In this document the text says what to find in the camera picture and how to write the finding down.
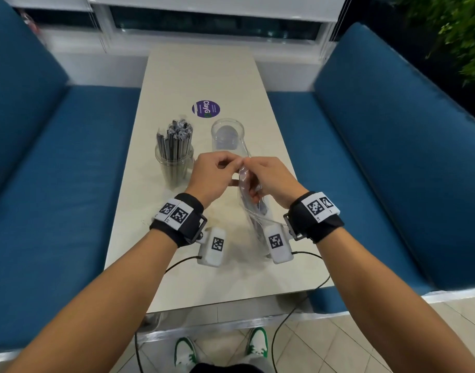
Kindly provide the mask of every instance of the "round sticker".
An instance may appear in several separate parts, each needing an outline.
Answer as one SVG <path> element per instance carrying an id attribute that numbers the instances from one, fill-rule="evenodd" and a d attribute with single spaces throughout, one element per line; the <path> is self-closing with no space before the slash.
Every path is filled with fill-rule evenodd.
<path id="1" fill-rule="evenodd" d="M 220 113 L 220 106 L 209 100 L 199 101 L 193 105 L 193 112 L 200 118 L 213 118 Z"/>

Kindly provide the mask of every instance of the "green and white sneaker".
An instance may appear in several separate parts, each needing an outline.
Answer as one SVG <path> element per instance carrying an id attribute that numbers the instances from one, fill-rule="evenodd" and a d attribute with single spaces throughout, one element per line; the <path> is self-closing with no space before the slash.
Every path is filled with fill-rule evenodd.
<path id="1" fill-rule="evenodd" d="M 246 355 L 256 354 L 267 357 L 268 354 L 268 339 L 267 333 L 263 327 L 254 328 L 249 337 L 248 345 L 246 347 Z"/>
<path id="2" fill-rule="evenodd" d="M 199 361 L 196 356 L 196 349 L 194 344 L 189 338 L 180 338 L 175 344 L 175 366 L 178 365 L 192 365 L 197 364 Z"/>

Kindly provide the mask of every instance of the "green leaves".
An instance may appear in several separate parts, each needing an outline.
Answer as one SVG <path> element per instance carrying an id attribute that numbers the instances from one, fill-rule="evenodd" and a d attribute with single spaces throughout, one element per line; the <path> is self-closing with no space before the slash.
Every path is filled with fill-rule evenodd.
<path id="1" fill-rule="evenodd" d="M 407 7 L 410 23 L 439 31 L 437 43 L 457 57 L 465 82 L 475 81 L 475 0 L 398 1 Z"/>

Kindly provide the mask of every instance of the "table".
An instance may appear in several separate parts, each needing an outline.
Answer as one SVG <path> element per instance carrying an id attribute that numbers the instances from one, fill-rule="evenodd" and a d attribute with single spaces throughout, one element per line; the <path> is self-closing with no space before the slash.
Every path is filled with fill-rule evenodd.
<path id="1" fill-rule="evenodd" d="M 198 105 L 203 104 L 198 102 L 204 100 L 211 101 L 210 118 L 197 115 Z M 232 118 L 243 124 L 253 156 L 277 156 L 294 173 L 247 47 L 157 44 L 142 83 L 105 268 L 148 231 L 167 198 L 184 190 L 183 186 L 174 191 L 166 188 L 154 154 L 158 128 L 166 129 L 172 119 L 181 117 L 194 126 L 195 156 L 211 151 L 211 125 Z M 208 226 L 227 231 L 222 266 L 182 263 L 163 278 L 148 312 L 303 291 L 327 278 L 323 261 L 315 257 L 297 255 L 283 264 L 263 257 L 238 199 L 237 188 L 228 188 L 204 213 Z M 283 221 L 285 210 L 273 199 L 269 205 L 274 219 Z M 291 242 L 293 250 L 318 253 L 309 240 Z M 197 255 L 198 249 L 198 244 L 178 249 L 172 264 Z"/>

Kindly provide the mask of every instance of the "hand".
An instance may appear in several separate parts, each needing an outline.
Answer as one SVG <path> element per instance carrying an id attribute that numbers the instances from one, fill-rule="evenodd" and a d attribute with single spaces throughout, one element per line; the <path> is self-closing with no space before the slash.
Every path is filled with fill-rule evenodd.
<path id="1" fill-rule="evenodd" d="M 242 157 L 227 151 L 200 154 L 194 162 L 186 193 L 208 208 L 228 186 L 238 185 L 238 180 L 233 180 L 232 175 L 242 167 L 242 160 Z"/>
<path id="2" fill-rule="evenodd" d="M 280 206 L 289 209 L 293 201 L 308 192 L 277 157 L 246 157 L 244 167 L 253 173 L 249 195 L 255 203 L 270 194 Z M 258 184 L 262 189 L 257 192 Z"/>

